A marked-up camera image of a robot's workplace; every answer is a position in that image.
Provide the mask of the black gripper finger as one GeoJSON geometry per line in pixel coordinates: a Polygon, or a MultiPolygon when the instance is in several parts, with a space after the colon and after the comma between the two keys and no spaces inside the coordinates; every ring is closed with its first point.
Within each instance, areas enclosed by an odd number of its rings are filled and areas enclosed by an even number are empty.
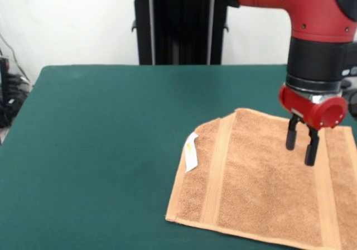
{"type": "Polygon", "coordinates": [[[309,128],[308,134],[310,137],[310,143],[307,145],[307,150],[305,155],[305,165],[314,166],[320,138],[319,138],[318,130],[315,130],[310,126],[308,128],[309,128]]]}
{"type": "Polygon", "coordinates": [[[298,116],[293,115],[288,124],[287,137],[286,137],[286,149],[292,151],[295,148],[296,143],[296,126],[298,124],[298,116]]]}

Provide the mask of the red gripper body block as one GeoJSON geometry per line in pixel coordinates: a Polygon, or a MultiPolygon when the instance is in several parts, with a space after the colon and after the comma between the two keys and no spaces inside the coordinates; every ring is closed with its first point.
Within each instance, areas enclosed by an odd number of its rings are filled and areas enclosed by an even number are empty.
{"type": "Polygon", "coordinates": [[[315,130],[336,127],[348,112],[348,103],[343,97],[325,95],[322,99],[318,96],[308,99],[285,85],[279,91],[279,101],[282,107],[315,130]]]}

